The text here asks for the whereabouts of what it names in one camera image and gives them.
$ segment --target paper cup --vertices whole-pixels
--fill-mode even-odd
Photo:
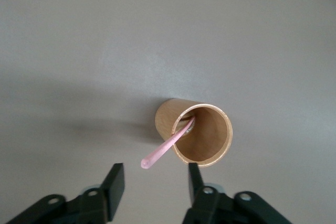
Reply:
[[[195,116],[195,123],[174,145],[174,152],[186,164],[200,167],[217,163],[232,142],[232,125],[218,107],[183,99],[170,99],[161,104],[155,115],[155,126],[166,141]]]

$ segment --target brown cup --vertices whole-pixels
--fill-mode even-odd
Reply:
[[[174,152],[186,164],[213,165],[226,154],[232,141],[230,119],[221,109],[206,103],[170,99],[157,110],[155,126],[166,141],[192,116],[195,116],[195,122],[173,145]]]

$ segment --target screw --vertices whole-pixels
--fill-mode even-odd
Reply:
[[[245,201],[252,200],[251,196],[249,196],[248,194],[240,194],[239,196],[242,200],[245,200]]]
[[[94,190],[94,191],[89,192],[88,195],[89,195],[89,196],[94,196],[94,195],[96,195],[97,193],[98,193],[98,192],[97,192],[96,190]]]
[[[210,187],[204,187],[203,192],[206,194],[212,194],[214,191]]]
[[[52,198],[51,200],[48,201],[48,204],[49,204],[49,205],[52,205],[52,204],[57,203],[58,201],[59,201],[58,198]]]

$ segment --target gray table surface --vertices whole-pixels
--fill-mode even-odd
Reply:
[[[232,121],[206,182],[334,223],[335,20],[336,0],[0,0],[0,222],[124,162],[113,223],[181,223],[187,166],[170,150],[140,167],[175,97]]]

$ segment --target bolt head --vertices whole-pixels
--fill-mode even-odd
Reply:
[[[242,200],[245,200],[245,201],[252,200],[251,196],[249,196],[248,194],[240,194],[239,196]]]
[[[204,187],[203,192],[206,194],[212,194],[214,191],[210,187]]]
[[[49,205],[52,205],[52,204],[55,204],[55,203],[57,203],[57,202],[59,202],[59,199],[58,199],[58,198],[52,198],[51,200],[48,201],[48,204],[49,204]]]

